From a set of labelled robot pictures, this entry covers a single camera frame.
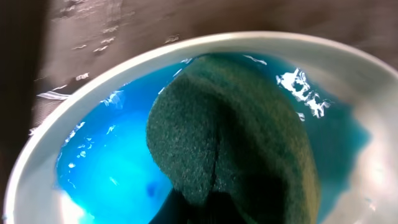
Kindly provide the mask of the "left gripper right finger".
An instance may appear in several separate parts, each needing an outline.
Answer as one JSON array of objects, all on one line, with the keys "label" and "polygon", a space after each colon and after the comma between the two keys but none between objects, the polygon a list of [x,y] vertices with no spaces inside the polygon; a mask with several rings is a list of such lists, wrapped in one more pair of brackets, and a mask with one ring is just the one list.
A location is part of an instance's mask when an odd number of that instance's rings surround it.
[{"label": "left gripper right finger", "polygon": [[214,223],[256,224],[256,221],[236,205],[229,194],[216,192],[214,193]]}]

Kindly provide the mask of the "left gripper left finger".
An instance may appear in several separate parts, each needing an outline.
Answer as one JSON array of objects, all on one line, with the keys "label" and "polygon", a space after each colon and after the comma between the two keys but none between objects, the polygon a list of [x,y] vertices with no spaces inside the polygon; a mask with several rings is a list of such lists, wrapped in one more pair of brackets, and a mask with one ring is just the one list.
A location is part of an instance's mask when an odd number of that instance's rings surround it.
[{"label": "left gripper left finger", "polygon": [[215,222],[210,199],[202,205],[192,205],[181,192],[172,189],[149,224],[211,224]]}]

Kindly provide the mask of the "green yellow sponge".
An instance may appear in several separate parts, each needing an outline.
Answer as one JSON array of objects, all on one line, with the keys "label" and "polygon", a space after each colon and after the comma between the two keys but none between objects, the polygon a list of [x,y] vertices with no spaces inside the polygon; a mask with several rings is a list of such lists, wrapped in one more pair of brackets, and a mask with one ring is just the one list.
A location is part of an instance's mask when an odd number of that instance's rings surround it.
[{"label": "green yellow sponge", "polygon": [[320,185],[307,133],[284,94],[256,68],[196,58],[147,119],[147,147],[192,205],[231,196],[256,223],[315,223]]}]

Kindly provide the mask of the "white plate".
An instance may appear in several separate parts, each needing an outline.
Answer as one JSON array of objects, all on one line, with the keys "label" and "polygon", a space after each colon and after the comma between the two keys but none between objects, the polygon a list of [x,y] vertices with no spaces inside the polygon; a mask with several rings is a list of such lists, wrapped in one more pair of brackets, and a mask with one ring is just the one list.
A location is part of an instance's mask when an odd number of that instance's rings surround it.
[{"label": "white plate", "polygon": [[100,197],[116,194],[121,155],[162,180],[149,159],[143,119],[166,85],[199,56],[234,53],[259,66],[310,133],[322,191],[318,223],[397,221],[397,72],[345,44],[287,32],[207,35],[135,56],[67,95],[34,131],[11,172],[6,224],[95,223],[72,190],[90,174]]}]

